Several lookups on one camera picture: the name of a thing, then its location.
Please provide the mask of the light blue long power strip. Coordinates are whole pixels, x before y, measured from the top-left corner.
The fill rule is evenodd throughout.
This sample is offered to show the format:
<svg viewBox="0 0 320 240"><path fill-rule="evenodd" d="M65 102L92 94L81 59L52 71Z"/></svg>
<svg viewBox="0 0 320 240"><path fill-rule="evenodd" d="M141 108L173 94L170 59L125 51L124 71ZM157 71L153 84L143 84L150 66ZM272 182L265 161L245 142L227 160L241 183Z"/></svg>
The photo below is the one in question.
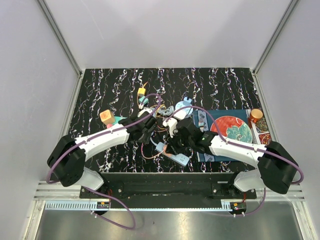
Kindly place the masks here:
<svg viewBox="0 0 320 240"><path fill-rule="evenodd" d="M166 145L162 142L159 142L155 145L155 149L164 155L164 151L165 151ZM189 157L184 155L184 154L178 154L178 155L172 155L172 157L169 157L170 160L174 161L175 163L185 167L188 162L189 162Z"/></svg>

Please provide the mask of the teal triangular power strip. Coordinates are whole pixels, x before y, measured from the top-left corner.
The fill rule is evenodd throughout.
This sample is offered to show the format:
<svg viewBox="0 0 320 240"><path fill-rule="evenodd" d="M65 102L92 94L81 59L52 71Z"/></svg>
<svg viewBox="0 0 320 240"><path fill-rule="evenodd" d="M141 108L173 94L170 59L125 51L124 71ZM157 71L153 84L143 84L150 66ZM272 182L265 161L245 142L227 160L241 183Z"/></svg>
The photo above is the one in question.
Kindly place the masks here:
<svg viewBox="0 0 320 240"><path fill-rule="evenodd" d="M126 117L122 117L122 116L115 116L114 117L114 122L112 123L112 125L117 125L121 120L126 119Z"/></svg>

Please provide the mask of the white square plug adapter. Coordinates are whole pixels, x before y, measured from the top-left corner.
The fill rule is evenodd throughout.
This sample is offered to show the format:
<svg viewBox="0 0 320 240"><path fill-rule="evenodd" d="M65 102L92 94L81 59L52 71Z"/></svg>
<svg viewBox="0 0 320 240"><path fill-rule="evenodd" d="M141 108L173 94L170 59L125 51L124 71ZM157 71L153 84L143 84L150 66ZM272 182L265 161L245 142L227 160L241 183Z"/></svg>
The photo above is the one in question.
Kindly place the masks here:
<svg viewBox="0 0 320 240"><path fill-rule="evenodd" d="M173 114L173 118L178 121L181 121L183 119L189 118L191 114L192 111L190 110L179 109L176 113Z"/></svg>

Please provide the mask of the round light blue power socket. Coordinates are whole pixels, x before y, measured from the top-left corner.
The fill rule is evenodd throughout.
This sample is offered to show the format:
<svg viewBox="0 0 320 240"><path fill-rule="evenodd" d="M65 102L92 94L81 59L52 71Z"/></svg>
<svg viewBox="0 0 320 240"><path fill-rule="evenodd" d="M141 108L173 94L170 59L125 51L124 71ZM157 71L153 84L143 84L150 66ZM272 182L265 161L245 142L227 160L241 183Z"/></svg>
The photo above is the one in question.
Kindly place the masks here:
<svg viewBox="0 0 320 240"><path fill-rule="evenodd" d="M188 101L179 101L176 105L175 105L175 110L179 110L179 109L182 109L183 107L186 107L184 109L182 109L181 111L182 112L185 112L185 114L188 116L188 115L191 115L192 112L193 112L193 108L190 107L192 106L192 103L191 102L188 102Z"/></svg>

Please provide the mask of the light blue charger plug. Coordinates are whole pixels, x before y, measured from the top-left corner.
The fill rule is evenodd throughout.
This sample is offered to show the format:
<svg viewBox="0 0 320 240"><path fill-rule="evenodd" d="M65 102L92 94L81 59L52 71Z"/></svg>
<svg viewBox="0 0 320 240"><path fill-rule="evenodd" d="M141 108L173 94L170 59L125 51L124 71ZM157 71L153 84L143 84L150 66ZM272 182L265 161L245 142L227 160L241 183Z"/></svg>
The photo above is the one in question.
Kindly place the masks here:
<svg viewBox="0 0 320 240"><path fill-rule="evenodd" d="M189 97L185 97L183 99L183 104L186 105L186 106L192 105L192 99L189 98Z"/></svg>

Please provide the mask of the salmon small charger plug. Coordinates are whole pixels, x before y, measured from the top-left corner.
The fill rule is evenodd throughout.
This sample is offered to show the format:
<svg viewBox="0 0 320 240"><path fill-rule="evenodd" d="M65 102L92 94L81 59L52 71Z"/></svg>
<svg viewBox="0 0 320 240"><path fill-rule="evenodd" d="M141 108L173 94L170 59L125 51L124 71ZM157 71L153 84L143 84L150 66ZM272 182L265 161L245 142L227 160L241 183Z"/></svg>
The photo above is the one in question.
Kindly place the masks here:
<svg viewBox="0 0 320 240"><path fill-rule="evenodd" d="M170 157L173 156L172 153L169 153L169 152L167 152L166 150L163 152L163 154L164 154L165 156L167 156L168 158L170 158Z"/></svg>

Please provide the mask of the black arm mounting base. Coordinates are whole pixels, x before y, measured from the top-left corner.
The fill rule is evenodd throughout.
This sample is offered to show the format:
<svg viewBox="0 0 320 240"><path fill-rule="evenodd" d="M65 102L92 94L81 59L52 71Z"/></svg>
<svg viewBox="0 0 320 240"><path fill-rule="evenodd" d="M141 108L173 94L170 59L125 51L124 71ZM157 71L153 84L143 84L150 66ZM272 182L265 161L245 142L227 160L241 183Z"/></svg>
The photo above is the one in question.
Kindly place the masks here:
<svg viewBox="0 0 320 240"><path fill-rule="evenodd" d="M222 200L255 200L255 190L228 191L232 173L104 173L103 192L130 209L214 209Z"/></svg>

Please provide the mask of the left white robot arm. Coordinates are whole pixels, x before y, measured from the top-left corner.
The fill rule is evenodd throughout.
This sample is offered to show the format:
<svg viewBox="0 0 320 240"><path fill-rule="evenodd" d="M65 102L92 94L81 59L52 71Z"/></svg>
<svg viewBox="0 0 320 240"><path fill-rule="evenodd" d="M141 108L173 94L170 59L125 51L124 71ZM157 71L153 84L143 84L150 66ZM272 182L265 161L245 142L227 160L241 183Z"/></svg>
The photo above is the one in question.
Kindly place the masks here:
<svg viewBox="0 0 320 240"><path fill-rule="evenodd" d="M80 138L63 136L50 154L46 177L48 184L61 183L63 187L80 185L97 198L103 198L109 184L97 171L85 167L88 159L107 149L128 142L148 143L156 126L154 116L143 113L140 117L128 117L112 127Z"/></svg>

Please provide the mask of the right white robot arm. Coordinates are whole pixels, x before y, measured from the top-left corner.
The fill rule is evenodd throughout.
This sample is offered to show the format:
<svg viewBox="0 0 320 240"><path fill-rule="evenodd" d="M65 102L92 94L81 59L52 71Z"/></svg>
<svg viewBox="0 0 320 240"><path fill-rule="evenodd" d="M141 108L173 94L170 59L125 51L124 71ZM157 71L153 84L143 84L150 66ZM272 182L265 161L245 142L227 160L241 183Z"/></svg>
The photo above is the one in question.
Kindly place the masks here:
<svg viewBox="0 0 320 240"><path fill-rule="evenodd" d="M258 188L268 188L284 195L293 183L298 165L278 142L263 145L232 140L214 131L201 130L188 118L177 120L172 117L162 124L169 130L168 154L178 155L191 148L200 154L226 157L254 167L231 177L227 192L232 198Z"/></svg>

